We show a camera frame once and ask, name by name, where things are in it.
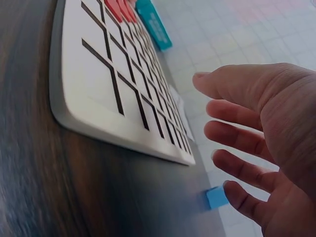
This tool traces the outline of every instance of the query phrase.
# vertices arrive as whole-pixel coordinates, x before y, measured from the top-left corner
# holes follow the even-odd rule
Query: red tab
[[[109,10],[112,12],[112,14],[115,16],[115,18],[118,20],[118,22],[122,22],[123,18],[120,13],[119,5],[115,0],[104,0],[105,5],[109,8]]]
[[[127,11],[129,13],[129,16],[130,16],[132,22],[137,23],[135,13],[134,13],[133,9],[130,7],[130,4],[125,1],[125,5],[126,5]]]
[[[120,12],[122,13],[122,15],[125,17],[127,22],[131,22],[124,0],[117,0],[117,2],[118,2]]]

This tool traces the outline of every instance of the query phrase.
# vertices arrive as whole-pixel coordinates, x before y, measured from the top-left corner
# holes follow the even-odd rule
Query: blue block
[[[172,47],[172,42],[162,24],[155,6],[150,2],[142,7],[136,7],[136,9],[158,48],[160,50],[166,50]]]
[[[211,209],[216,209],[229,203],[225,196],[223,186],[218,186],[208,190],[206,192],[206,197]]]

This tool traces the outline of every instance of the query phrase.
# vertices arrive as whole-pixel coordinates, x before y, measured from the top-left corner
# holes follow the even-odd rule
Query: skin
[[[228,65],[195,74],[193,83],[214,99],[207,113],[223,121],[205,125],[207,138],[280,168],[272,172],[216,151],[218,168],[271,194],[261,201],[227,181],[230,204],[258,223],[265,237],[316,236],[316,72],[285,63]]]

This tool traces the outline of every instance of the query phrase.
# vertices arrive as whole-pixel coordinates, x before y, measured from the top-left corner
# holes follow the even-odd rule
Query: dark wooden surface
[[[0,0],[0,236],[224,236],[200,157],[187,167],[56,123],[48,100],[55,6]]]

